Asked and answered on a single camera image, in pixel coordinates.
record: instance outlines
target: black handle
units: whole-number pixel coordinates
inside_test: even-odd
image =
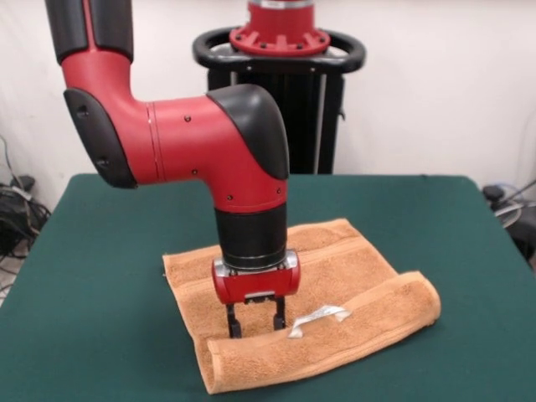
[[[244,54],[232,47],[213,50],[229,43],[233,28],[221,28],[199,35],[193,42],[193,57],[212,70],[236,72],[254,71],[269,73],[346,74],[359,70],[366,58],[366,49],[357,39],[343,33],[325,31],[331,37],[331,46],[347,54],[329,53],[307,57],[269,57]]]
[[[93,41],[134,60],[131,0],[88,0]],[[89,48],[83,0],[45,0],[58,63]]]

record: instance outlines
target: black cable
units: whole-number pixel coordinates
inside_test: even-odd
[[[11,229],[15,230],[15,232],[19,233],[20,235],[22,235],[24,238],[26,238],[28,240],[32,240],[32,236],[30,236],[27,233],[24,233],[24,231],[21,230],[18,227],[18,225],[16,223],[14,223],[12,220],[4,218],[3,216],[0,216],[0,222],[8,224],[11,227]]]
[[[498,204],[498,207],[502,207],[505,203],[507,203],[508,201],[512,201],[514,198],[516,198],[518,195],[520,194],[523,194],[525,191],[527,191],[529,188],[531,188],[532,186],[536,185],[536,178],[530,182],[529,184],[527,184],[525,187],[523,188],[520,188],[518,191],[516,191],[514,194],[506,197],[503,201],[501,201],[499,204]]]
[[[8,165],[9,170],[13,171],[13,169],[11,167],[11,163],[9,162],[8,142],[3,137],[2,134],[0,134],[0,140],[2,140],[2,142],[3,142],[3,155],[4,155],[5,159],[6,159],[6,164]]]
[[[9,275],[15,275],[15,276],[17,276],[17,272],[7,270],[7,269],[5,269],[5,268],[2,267],[2,266],[0,266],[0,271],[5,272],[6,274],[9,274]]]
[[[2,293],[3,291],[6,291],[6,290],[9,289],[11,286],[13,286],[13,283],[10,283],[10,284],[7,284],[6,286],[2,286],[2,287],[0,287],[0,293]]]

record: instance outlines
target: black stand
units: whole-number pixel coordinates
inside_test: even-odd
[[[354,38],[327,31],[334,48],[311,57],[274,58],[243,54],[229,44],[231,28],[204,33],[193,43],[195,59],[209,69],[209,90],[255,84],[268,90],[286,126],[291,173],[333,171],[338,118],[343,115],[343,74],[358,70],[365,48]]]

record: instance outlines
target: white wall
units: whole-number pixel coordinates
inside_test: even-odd
[[[243,23],[245,5],[134,0],[136,96],[206,91],[191,43]],[[536,173],[535,1],[317,0],[317,25],[368,49],[366,67],[347,77],[336,173],[518,185]],[[94,169],[64,105],[44,0],[0,0],[0,72],[0,132],[15,170],[33,174],[54,206],[73,174]]]

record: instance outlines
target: cable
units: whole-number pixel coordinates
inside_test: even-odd
[[[508,201],[512,201],[514,198],[516,198],[519,194],[522,194],[524,193],[525,191],[527,191],[529,188],[531,188],[533,185],[536,184],[536,178],[530,182],[529,184],[527,184],[525,187],[519,189],[518,191],[516,191],[514,194],[506,197],[503,201],[501,201],[499,203],[499,206],[501,205],[504,205],[505,203],[507,203]]]
[[[507,189],[509,189],[509,190],[514,191],[515,193],[516,193],[516,192],[519,192],[519,188],[517,188],[516,186],[513,186],[513,185],[510,184],[510,183],[495,183],[495,184],[493,184],[493,185],[494,185],[494,186],[498,186],[498,187],[502,187],[502,188],[507,188]],[[525,200],[524,196],[523,196],[521,193],[519,193],[519,195],[521,195],[521,197],[519,197],[519,199],[521,199],[522,201],[524,201],[524,200]]]
[[[18,227],[18,225],[15,222],[13,222],[12,220],[4,218],[3,216],[0,216],[0,222],[8,224],[13,230],[15,230],[15,232],[19,233],[20,235],[22,235],[27,240],[33,240],[33,238],[29,234],[24,233],[24,231],[22,229],[20,229]]]
[[[8,142],[3,137],[2,134],[0,134],[0,140],[3,142],[3,155],[6,159],[6,164],[8,165],[9,170],[13,171],[13,168],[11,167],[11,163],[9,162]]]
[[[502,224],[503,229],[507,229],[513,224],[515,224],[516,222],[518,222],[519,218],[521,218],[521,214],[523,213],[523,211],[522,209],[517,209],[515,213],[516,214],[512,218],[510,218],[509,220],[507,220],[506,222]]]
[[[0,287],[0,293],[5,292],[7,289],[9,289],[11,286],[13,286],[13,283],[9,283],[6,286]]]
[[[499,209],[498,211],[495,211],[495,216],[498,218],[500,216],[503,216],[513,211],[517,211],[519,209],[534,208],[534,207],[536,207],[536,202],[526,203],[526,204],[516,204],[510,207],[506,207],[503,209]]]

